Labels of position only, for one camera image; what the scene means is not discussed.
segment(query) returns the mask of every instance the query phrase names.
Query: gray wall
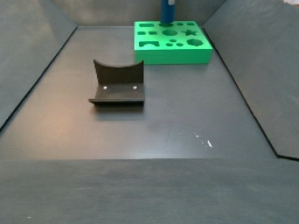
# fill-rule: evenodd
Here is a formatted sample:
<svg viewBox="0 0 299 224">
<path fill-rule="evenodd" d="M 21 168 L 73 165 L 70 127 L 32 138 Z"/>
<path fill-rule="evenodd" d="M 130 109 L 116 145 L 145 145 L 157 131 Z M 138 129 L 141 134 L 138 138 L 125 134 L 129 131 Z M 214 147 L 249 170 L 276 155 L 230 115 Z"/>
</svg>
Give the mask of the gray wall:
<svg viewBox="0 0 299 224">
<path fill-rule="evenodd" d="M 228 0 L 204 25 L 278 155 L 299 158 L 299 10 Z"/>
<path fill-rule="evenodd" d="M 52 0 L 78 25 L 133 25 L 160 20 L 160 0 Z M 176 0 L 176 20 L 200 25 L 226 0 Z"/>
<path fill-rule="evenodd" d="M 48 0 L 0 0 L 0 128 L 74 28 Z"/>
</svg>

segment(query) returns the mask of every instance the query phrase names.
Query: gray floor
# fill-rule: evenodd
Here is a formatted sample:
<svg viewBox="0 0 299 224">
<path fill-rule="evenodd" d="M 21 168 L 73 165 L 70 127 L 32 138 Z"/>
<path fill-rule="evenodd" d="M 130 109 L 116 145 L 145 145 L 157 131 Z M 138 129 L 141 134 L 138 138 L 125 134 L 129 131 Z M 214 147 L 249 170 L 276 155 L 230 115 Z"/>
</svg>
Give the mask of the gray floor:
<svg viewBox="0 0 299 224">
<path fill-rule="evenodd" d="M 0 221 L 297 223 L 297 171 L 284 160 L 2 161 Z"/>
<path fill-rule="evenodd" d="M 145 66 L 142 108 L 88 102 L 93 59 L 133 64 L 132 27 L 76 30 L 0 134 L 1 159 L 274 158 L 216 53 L 208 65 Z"/>
</svg>

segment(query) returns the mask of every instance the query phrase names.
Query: green foam block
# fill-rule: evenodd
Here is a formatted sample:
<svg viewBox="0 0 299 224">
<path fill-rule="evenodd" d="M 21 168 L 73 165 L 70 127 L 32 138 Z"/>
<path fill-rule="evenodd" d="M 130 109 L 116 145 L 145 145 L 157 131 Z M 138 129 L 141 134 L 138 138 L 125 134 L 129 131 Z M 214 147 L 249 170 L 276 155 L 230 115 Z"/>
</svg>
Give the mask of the green foam block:
<svg viewBox="0 0 299 224">
<path fill-rule="evenodd" d="M 194 21 L 134 22 L 134 62 L 156 64 L 206 64 L 212 47 Z"/>
</svg>

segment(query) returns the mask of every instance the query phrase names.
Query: black curved holder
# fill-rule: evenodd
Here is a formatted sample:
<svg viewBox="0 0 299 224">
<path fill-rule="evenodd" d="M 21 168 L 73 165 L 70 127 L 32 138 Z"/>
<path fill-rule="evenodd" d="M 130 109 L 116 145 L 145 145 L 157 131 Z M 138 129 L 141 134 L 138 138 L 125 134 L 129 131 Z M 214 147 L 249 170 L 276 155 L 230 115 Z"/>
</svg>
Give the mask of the black curved holder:
<svg viewBox="0 0 299 224">
<path fill-rule="evenodd" d="M 93 60 L 97 73 L 97 92 L 93 104 L 124 104 L 145 101 L 144 62 L 130 66 L 108 66 Z"/>
</svg>

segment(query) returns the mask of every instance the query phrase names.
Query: gray surface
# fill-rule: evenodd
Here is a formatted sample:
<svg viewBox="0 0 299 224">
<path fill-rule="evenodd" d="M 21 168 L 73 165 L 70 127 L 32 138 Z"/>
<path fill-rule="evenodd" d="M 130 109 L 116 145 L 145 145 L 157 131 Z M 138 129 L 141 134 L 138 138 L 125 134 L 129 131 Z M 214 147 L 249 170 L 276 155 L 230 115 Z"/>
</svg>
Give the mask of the gray surface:
<svg viewBox="0 0 299 224">
<path fill-rule="evenodd" d="M 96 108 L 93 59 L 133 60 L 132 27 L 80 27 L 0 134 L 0 158 L 273 158 L 220 58 L 144 67 L 144 107 Z"/>
<path fill-rule="evenodd" d="M 290 161 L 98 160 L 0 164 L 0 221 L 297 223 Z"/>
<path fill-rule="evenodd" d="M 204 25 L 278 155 L 299 158 L 299 10 L 228 0 Z"/>
<path fill-rule="evenodd" d="M 0 0 L 0 128 L 76 25 L 46 0 Z"/>
<path fill-rule="evenodd" d="M 52 0 L 78 25 L 133 25 L 160 20 L 160 0 Z M 202 25 L 225 0 L 176 1 L 176 20 Z"/>
</svg>

